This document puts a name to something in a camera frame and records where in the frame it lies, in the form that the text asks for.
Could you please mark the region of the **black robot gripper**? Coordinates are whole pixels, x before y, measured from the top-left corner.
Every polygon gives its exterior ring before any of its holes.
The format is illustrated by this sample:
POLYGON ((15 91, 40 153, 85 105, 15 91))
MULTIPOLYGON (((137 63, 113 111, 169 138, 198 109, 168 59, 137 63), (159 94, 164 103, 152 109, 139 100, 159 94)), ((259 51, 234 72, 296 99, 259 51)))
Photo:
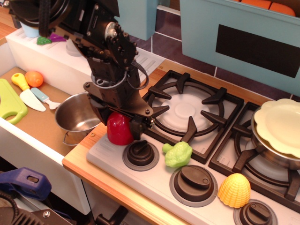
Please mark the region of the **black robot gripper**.
POLYGON ((130 71, 124 74, 122 80, 115 85, 108 82, 103 84, 104 86, 100 86, 92 81, 83 85, 89 93, 93 112, 105 126, 113 112, 131 118, 130 132, 134 140, 140 140, 144 131, 153 127, 155 120, 152 118, 153 109, 140 96, 139 72, 130 71))

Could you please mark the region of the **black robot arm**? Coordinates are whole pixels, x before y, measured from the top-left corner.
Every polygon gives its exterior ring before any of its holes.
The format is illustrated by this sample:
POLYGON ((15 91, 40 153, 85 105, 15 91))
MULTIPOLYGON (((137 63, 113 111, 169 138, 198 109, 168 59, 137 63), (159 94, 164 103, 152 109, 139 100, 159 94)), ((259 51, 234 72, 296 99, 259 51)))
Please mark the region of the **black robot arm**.
POLYGON ((153 109, 141 98, 146 87, 139 73, 145 69, 136 62, 136 43, 116 20, 115 0, 8 0, 16 19, 39 31, 40 36, 56 34, 71 40, 87 60, 91 81, 84 84, 90 104, 103 124, 111 113, 129 118, 134 140, 153 125, 153 109))

